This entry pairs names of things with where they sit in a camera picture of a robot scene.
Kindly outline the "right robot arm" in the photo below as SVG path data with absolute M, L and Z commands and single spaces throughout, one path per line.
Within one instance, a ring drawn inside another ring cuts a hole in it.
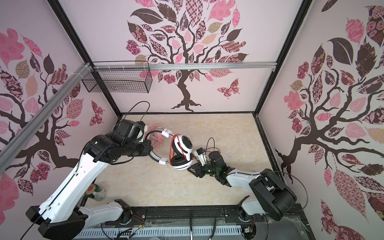
M 218 151 L 209 154 L 209 161 L 199 160 L 188 171 L 197 178 L 209 175 L 224 186 L 251 191 L 252 195 L 244 197 L 237 204 L 236 211 L 242 221 L 254 215 L 267 215 L 279 221 L 297 201 L 294 192 L 274 171 L 240 171 L 229 167 Z

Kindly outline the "white black headphones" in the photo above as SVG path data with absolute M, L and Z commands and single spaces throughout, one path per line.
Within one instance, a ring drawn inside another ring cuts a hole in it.
M 156 129 L 147 133 L 145 140 L 150 140 L 150 135 L 158 132 L 171 139 L 170 155 L 168 158 L 161 158 L 151 151 L 149 157 L 160 165 L 170 164 L 175 170 L 187 170 L 191 165 L 195 156 L 193 154 L 193 144 L 191 140 L 184 135 L 173 134 L 168 129 Z

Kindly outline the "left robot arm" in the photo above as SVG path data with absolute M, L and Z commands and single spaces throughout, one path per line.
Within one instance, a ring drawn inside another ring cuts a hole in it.
M 106 135 L 91 139 L 82 150 L 79 162 L 57 190 L 40 206 L 31 206 L 26 215 L 38 225 L 43 238 L 72 240 L 83 229 L 106 222 L 127 224 L 132 208 L 118 199 L 98 207 L 79 207 L 78 202 L 98 175 L 120 157 L 146 157 L 153 147 L 145 140 L 144 122 L 121 120 L 117 128 Z

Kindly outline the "pink headphones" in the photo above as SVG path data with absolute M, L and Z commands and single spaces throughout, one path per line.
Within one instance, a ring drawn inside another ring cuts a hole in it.
M 153 130 L 156 130 L 156 129 L 164 129 L 164 128 L 165 128 L 165 127 L 164 127 L 164 121 L 165 121 L 165 119 L 166 119 L 166 116 L 159 116 L 159 117 L 156 117 L 156 118 L 149 124 L 149 126 L 148 126 L 148 132 L 153 131 Z M 155 132 L 155 133 L 153 133 L 153 134 L 150 135 L 150 140 L 152 141 L 152 146 L 153 146 L 153 148 L 154 148 L 153 151 L 154 151 L 155 153 L 160 149 L 160 147 L 161 147 L 161 145 L 162 145 L 164 139 L 166 138 L 166 137 L 164 137 L 164 136 L 161 134 L 161 132 L 160 132 L 160 133 Z

